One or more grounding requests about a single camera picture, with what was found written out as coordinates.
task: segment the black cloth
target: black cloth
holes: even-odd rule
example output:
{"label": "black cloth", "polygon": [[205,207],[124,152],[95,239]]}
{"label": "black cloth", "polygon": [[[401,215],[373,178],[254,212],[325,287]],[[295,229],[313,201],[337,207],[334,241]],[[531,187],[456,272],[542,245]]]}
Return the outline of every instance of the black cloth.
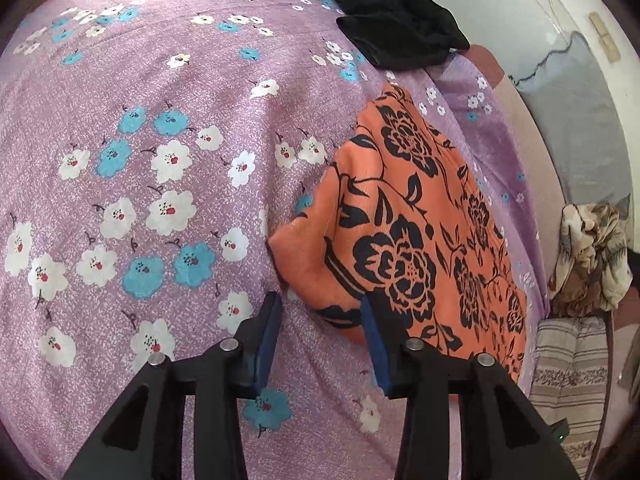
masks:
{"label": "black cloth", "polygon": [[453,15],[433,0],[335,0],[342,33],[377,67],[413,70],[444,62],[449,49],[468,50]]}

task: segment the blue gripper pad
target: blue gripper pad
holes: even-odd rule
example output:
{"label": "blue gripper pad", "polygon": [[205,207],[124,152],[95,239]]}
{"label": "blue gripper pad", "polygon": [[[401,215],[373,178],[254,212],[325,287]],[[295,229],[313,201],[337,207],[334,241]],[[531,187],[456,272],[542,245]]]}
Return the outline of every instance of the blue gripper pad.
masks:
{"label": "blue gripper pad", "polygon": [[271,363],[273,362],[280,323],[282,322],[282,299],[279,294],[274,294],[274,296],[273,306],[267,319],[262,341],[255,355],[254,388],[258,395],[260,395],[269,380]]}
{"label": "blue gripper pad", "polygon": [[376,375],[378,386],[386,396],[391,394],[391,374],[389,372],[389,355],[386,352],[386,345],[382,341],[382,336],[378,330],[373,309],[366,296],[360,301],[360,313],[362,314],[362,327],[367,339],[367,349],[373,364],[373,371]]}

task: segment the bed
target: bed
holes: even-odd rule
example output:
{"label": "bed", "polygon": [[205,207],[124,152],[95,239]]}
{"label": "bed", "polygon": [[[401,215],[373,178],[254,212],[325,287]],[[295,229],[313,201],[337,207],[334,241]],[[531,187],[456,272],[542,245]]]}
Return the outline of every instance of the bed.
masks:
{"label": "bed", "polygon": [[[528,297],[519,373],[528,391],[564,205],[535,122],[487,49],[473,46],[428,74],[385,73],[352,52],[335,26],[338,15],[331,0],[50,0],[21,23],[0,59],[7,118],[0,140],[23,161],[0,169],[1,181],[11,182],[1,190],[7,200],[0,212],[8,219],[2,236],[14,248],[28,244],[38,258],[34,264],[16,256],[0,278],[8,307],[1,367],[9,371],[0,386],[0,421],[10,437],[4,448],[15,445],[7,454],[20,453],[16,467],[26,463],[44,478],[60,478],[149,352],[202,352],[233,333],[233,313],[250,316],[260,295],[275,288],[286,297],[287,316],[270,397],[261,404],[270,413],[241,408],[250,478],[314,478],[319,467],[331,478],[392,477],[402,403],[385,401],[374,387],[361,347],[281,286],[264,248],[265,237],[321,178],[324,157],[311,152],[331,159],[385,81],[409,89],[430,123],[458,146],[509,241],[514,282]],[[55,84],[30,84],[41,78]],[[283,96],[286,104],[276,106]],[[56,135],[35,142],[22,134],[49,131]],[[506,152],[487,145],[487,132],[513,152],[510,167],[498,163]],[[165,153],[160,143],[178,134],[184,145]],[[165,173],[152,162],[159,153],[188,165]],[[293,168],[285,153],[299,158]],[[263,166],[261,157],[268,160]],[[198,179],[191,166],[217,173]],[[125,168],[130,176],[123,180]],[[46,185],[38,183],[43,175]],[[167,223],[169,209],[182,218]],[[175,254],[208,259],[214,272],[179,278]],[[98,272],[95,258],[110,274]],[[164,260],[174,261],[175,274],[163,287]],[[43,274],[48,285],[34,285]],[[198,304],[199,294],[206,304]],[[48,410],[49,421],[33,406]],[[454,448],[459,430],[454,417]],[[451,463],[454,478],[455,452]]]}

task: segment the blue flower print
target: blue flower print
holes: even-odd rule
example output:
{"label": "blue flower print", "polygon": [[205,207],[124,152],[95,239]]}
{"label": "blue flower print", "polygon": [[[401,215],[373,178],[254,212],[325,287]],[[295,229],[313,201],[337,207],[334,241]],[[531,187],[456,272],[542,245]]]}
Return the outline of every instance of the blue flower print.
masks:
{"label": "blue flower print", "polygon": [[160,258],[139,256],[129,264],[122,279],[122,288],[137,300],[150,298],[162,285],[163,270]]}
{"label": "blue flower print", "polygon": [[60,32],[60,34],[56,34],[55,36],[52,36],[51,41],[53,41],[53,43],[62,43],[67,38],[71,38],[73,34],[74,33],[72,30],[65,30],[64,32]]}
{"label": "blue flower print", "polygon": [[222,30],[222,32],[239,32],[240,27],[234,25],[233,23],[223,22],[218,25],[218,28]]}
{"label": "blue flower print", "polygon": [[206,243],[185,245],[174,259],[175,283],[198,288],[213,276],[211,266],[215,262],[216,254]]}
{"label": "blue flower print", "polygon": [[126,140],[112,140],[100,152],[100,163],[95,168],[95,172],[104,178],[111,178],[124,170],[130,155],[131,147]]}
{"label": "blue flower print", "polygon": [[342,69],[340,70],[340,77],[345,81],[353,82],[358,80],[358,73],[355,70]]}
{"label": "blue flower print", "polygon": [[60,30],[69,22],[69,18],[58,18],[55,22],[51,23],[51,30]]}
{"label": "blue flower print", "polygon": [[322,3],[329,7],[335,6],[335,0],[322,0]]}
{"label": "blue flower print", "polygon": [[69,54],[68,56],[62,59],[62,64],[64,65],[73,65],[82,59],[82,52],[78,52],[77,50]]}
{"label": "blue flower print", "polygon": [[257,399],[246,402],[242,416],[257,430],[279,431],[282,423],[291,418],[289,400],[284,392],[264,388]]}
{"label": "blue flower print", "polygon": [[118,124],[118,130],[123,134],[134,134],[146,121],[146,111],[142,106],[125,110]]}
{"label": "blue flower print", "polygon": [[98,16],[94,22],[97,23],[98,25],[109,25],[111,23],[113,23],[113,20],[115,18],[113,16]]}
{"label": "blue flower print", "polygon": [[167,110],[156,117],[154,126],[160,135],[175,137],[187,127],[188,123],[189,119],[185,114],[181,114],[178,110]]}
{"label": "blue flower print", "polygon": [[121,22],[130,22],[137,15],[140,14],[140,11],[135,7],[129,7],[129,9],[124,9],[120,14],[118,14],[118,19]]}
{"label": "blue flower print", "polygon": [[242,59],[247,59],[250,61],[260,60],[260,52],[258,52],[254,48],[251,48],[250,46],[242,47],[239,50],[238,54],[240,54],[240,57]]}
{"label": "blue flower print", "polygon": [[314,198],[309,193],[303,193],[296,202],[296,216],[302,213],[307,207],[314,202]]}

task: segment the purple cloth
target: purple cloth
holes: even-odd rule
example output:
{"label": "purple cloth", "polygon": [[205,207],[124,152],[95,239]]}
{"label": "purple cloth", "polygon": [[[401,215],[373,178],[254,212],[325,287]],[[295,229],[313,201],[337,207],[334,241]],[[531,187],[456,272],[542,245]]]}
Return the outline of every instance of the purple cloth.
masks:
{"label": "purple cloth", "polygon": [[[200,354],[280,290],[265,236],[293,217],[386,78],[460,149],[504,226],[530,300],[528,390],[545,283],[491,89],[457,56],[433,79],[375,70],[338,12],[332,0],[50,0],[10,41],[0,418],[46,478],[62,476],[150,352]],[[270,387],[239,406],[250,478],[391,478],[404,402],[374,386],[364,348],[281,292]],[[451,463],[454,478],[455,452]]]}

